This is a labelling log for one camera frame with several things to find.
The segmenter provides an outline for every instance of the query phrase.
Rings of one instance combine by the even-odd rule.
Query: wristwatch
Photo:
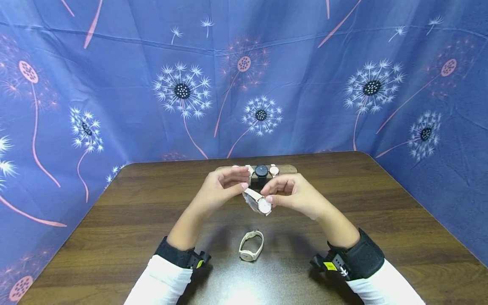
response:
[[[252,208],[254,212],[268,216],[271,213],[271,204],[266,201],[263,195],[247,188],[243,192],[246,203]]]
[[[257,181],[251,181],[250,187],[254,190],[261,190],[268,182],[268,167],[266,165],[257,165],[254,168],[254,175],[258,178]]]
[[[242,250],[244,242],[255,236],[261,237],[261,246],[259,247],[258,251],[251,252],[249,250]],[[263,250],[263,245],[264,245],[264,236],[260,231],[254,230],[251,232],[247,232],[246,235],[244,235],[243,239],[241,240],[241,245],[239,246],[239,257],[246,262],[255,261],[260,255],[261,251]]]
[[[271,167],[269,168],[269,173],[271,174],[271,177],[276,177],[280,173],[280,169],[272,164]]]

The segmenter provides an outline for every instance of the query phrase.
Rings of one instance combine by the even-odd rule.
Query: dandelion stem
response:
[[[378,156],[376,156],[376,158],[381,157],[382,155],[384,155],[385,153],[387,153],[388,151],[390,151],[390,150],[392,150],[392,149],[395,149],[395,148],[397,148],[397,147],[399,147],[399,146],[402,146],[402,145],[404,145],[404,144],[408,144],[408,143],[410,143],[410,141],[411,141],[411,140],[408,140],[408,141],[406,141],[406,142],[403,142],[403,143],[401,143],[401,144],[398,144],[397,146],[393,146],[392,148],[390,148],[390,149],[388,149],[388,150],[385,150],[384,152],[382,152],[381,154],[379,154]]]
[[[183,107],[183,112],[184,112],[185,108],[184,108],[183,100],[181,100],[181,105]],[[188,131],[188,127],[186,126],[186,119],[184,116],[183,116],[183,124],[184,124],[184,128],[186,129],[186,133],[190,137],[190,140],[193,143],[193,145],[198,149],[198,151],[200,151],[202,153],[202,155],[205,157],[205,159],[208,159],[207,155],[203,152],[203,150],[195,143],[195,141],[193,141],[193,138],[191,137],[190,132]]]
[[[93,18],[90,28],[88,29],[88,32],[86,33],[85,45],[83,46],[83,48],[85,49],[88,47],[88,44],[93,37],[93,33],[95,32],[95,28],[97,27],[98,17],[100,16],[100,10],[102,9],[102,2],[103,0],[99,0],[97,12],[95,14],[95,17]]]
[[[434,28],[434,24],[430,27],[430,30],[427,32],[426,36],[432,31],[433,28]]]
[[[440,75],[437,74],[433,79],[431,79],[428,83],[426,83],[422,88],[420,88],[417,92],[415,92],[411,97],[409,97],[403,104],[400,105],[400,107],[398,107],[389,117],[388,119],[383,123],[383,125],[381,125],[380,129],[378,129],[378,131],[376,132],[376,134],[378,134],[382,129],[383,127],[386,125],[386,123],[388,123],[391,118],[393,118],[393,116],[398,112],[398,110],[400,110],[400,108],[402,108],[403,106],[405,106],[406,103],[408,103],[408,101],[410,101],[411,99],[413,99],[413,97],[415,97],[420,91],[422,91],[425,87],[427,87],[428,85],[430,85],[431,82],[433,82],[436,78],[438,78]]]
[[[254,126],[254,124],[256,124],[256,122],[254,122],[249,128],[247,128],[245,130],[245,132],[243,134],[241,134],[241,136],[237,139],[237,141],[234,143],[234,145],[232,145],[231,149],[229,150],[229,153],[227,154],[227,159],[229,159],[230,157],[230,154],[232,154],[232,151],[234,150],[234,147],[236,146],[237,142],[239,142],[239,140],[249,131],[251,130],[252,126]]]
[[[80,178],[81,182],[83,183],[83,186],[85,187],[85,200],[86,200],[86,203],[88,203],[88,195],[89,195],[89,192],[88,192],[88,186],[86,185],[85,180],[83,180],[83,178],[80,175],[80,164],[81,164],[83,158],[86,156],[87,153],[88,153],[88,149],[85,149],[85,152],[81,156],[80,160],[78,161],[78,165],[76,166],[76,172],[78,173],[78,177]]]
[[[22,212],[21,210],[17,209],[16,207],[14,207],[13,205],[11,205],[7,200],[5,200],[4,197],[0,196],[0,201],[6,205],[8,208],[10,208],[11,210],[13,210],[14,212],[16,213],[19,213],[21,214],[22,216],[24,217],[27,217],[35,222],[38,222],[40,224],[46,224],[46,225],[51,225],[51,226],[58,226],[58,227],[66,227],[65,224],[61,224],[61,223],[57,223],[57,222],[52,222],[52,221],[48,221],[48,220],[44,220],[44,219],[39,219],[39,218],[36,218],[34,216],[31,216],[25,212]]]
[[[337,30],[341,27],[341,25],[347,20],[347,18],[349,18],[349,16],[352,14],[352,12],[354,12],[354,10],[356,9],[356,7],[359,5],[359,3],[361,2],[362,0],[358,0],[358,2],[356,3],[356,5],[352,8],[352,10],[349,12],[349,14],[347,14],[344,19],[342,19],[342,21],[324,38],[324,40],[322,40],[322,42],[319,44],[319,46],[317,48],[320,48],[327,40],[329,40],[329,38],[332,37],[332,35],[334,35],[335,32],[337,32]]]
[[[36,91],[34,90],[34,84],[31,83],[32,87],[32,94],[34,96],[34,112],[35,112],[35,120],[34,120],[34,135],[32,136],[32,155],[34,156],[34,161],[36,162],[37,166],[46,174],[51,180],[56,183],[58,187],[61,187],[59,182],[42,166],[39,158],[37,157],[36,152],[36,139],[37,139],[37,127],[39,124],[39,101],[37,100]]]
[[[395,35],[391,36],[391,38],[390,38],[390,40],[388,40],[388,42],[390,42],[393,39],[393,37],[395,37],[397,34],[398,34],[398,32],[396,32]]]
[[[217,123],[215,124],[214,137],[217,136],[217,130],[219,129],[219,123],[220,123],[220,116],[222,115],[222,109],[224,108],[225,101],[227,100],[227,96],[229,95],[229,91],[232,89],[232,85],[236,81],[236,78],[239,75],[239,73],[240,73],[240,71],[237,71],[236,76],[234,76],[234,79],[230,83],[229,89],[225,93],[224,101],[222,102],[222,106],[220,107],[219,117],[217,118]]]
[[[71,16],[75,16],[75,14],[73,14],[73,11],[71,10],[71,8],[69,8],[69,5],[66,3],[66,1],[64,0],[61,0],[61,2],[63,3],[64,7],[66,7],[66,9],[68,10],[68,12],[71,14]]]
[[[327,19],[330,19],[330,3],[329,3],[329,0],[325,0],[325,5],[327,6]]]

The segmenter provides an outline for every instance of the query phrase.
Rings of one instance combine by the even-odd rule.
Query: brown table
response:
[[[488,270],[369,156],[359,152],[133,164],[124,168],[21,304],[122,304],[204,177],[228,164],[292,164],[383,249],[427,304],[488,304]],[[246,263],[237,249],[258,228],[265,244]],[[206,224],[180,304],[360,304],[340,278],[310,271],[327,245],[318,225],[285,208],[268,217],[236,197]]]

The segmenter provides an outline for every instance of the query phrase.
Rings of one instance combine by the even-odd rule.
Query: white watch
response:
[[[244,242],[250,238],[255,237],[256,235],[261,237],[261,246],[259,247],[258,251],[251,252],[249,250],[242,250]],[[239,257],[246,262],[255,261],[258,258],[258,256],[261,254],[261,251],[263,250],[263,245],[264,245],[264,236],[260,231],[254,230],[251,232],[247,232],[246,235],[244,235],[243,239],[241,240],[241,245],[239,246]]]
[[[272,164],[269,168],[269,173],[274,178],[280,173],[280,169],[276,165]]]
[[[254,212],[265,214],[266,216],[271,213],[271,204],[267,202],[264,196],[260,193],[247,188],[243,192],[243,196],[246,203],[254,210]]]

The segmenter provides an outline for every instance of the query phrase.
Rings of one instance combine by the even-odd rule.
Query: blue fabric backdrop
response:
[[[0,303],[135,162],[363,151],[488,263],[486,1],[0,9]]]

